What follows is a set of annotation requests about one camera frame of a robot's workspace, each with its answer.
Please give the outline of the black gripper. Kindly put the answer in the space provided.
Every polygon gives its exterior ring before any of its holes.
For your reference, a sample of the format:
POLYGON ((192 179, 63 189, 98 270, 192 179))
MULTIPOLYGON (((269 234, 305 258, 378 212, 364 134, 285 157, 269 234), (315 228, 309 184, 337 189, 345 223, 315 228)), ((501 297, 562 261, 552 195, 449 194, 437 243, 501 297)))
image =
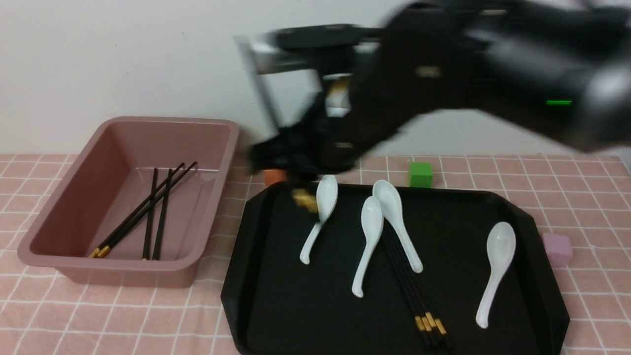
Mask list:
POLYGON ((325 168, 320 161, 325 137, 349 110, 346 88, 336 89, 364 64, 370 52, 357 50, 363 43, 377 43, 383 29, 349 23, 293 27, 263 34, 257 42, 246 36, 236 42, 267 121, 276 135, 255 143, 247 151, 251 172, 280 170, 291 182, 314 180, 319 175, 349 170, 325 168), (308 70, 315 74, 318 91, 291 125, 284 125, 265 76, 308 70))

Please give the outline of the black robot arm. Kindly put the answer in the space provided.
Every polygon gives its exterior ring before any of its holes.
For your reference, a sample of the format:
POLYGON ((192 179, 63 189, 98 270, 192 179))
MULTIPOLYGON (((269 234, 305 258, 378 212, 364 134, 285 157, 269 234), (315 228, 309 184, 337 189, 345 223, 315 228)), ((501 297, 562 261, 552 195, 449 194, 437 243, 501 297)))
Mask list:
POLYGON ((354 168, 419 115, 485 112, 581 152, 630 144, 630 9, 417 0, 380 27, 275 30, 240 45, 277 135, 253 173, 354 168))

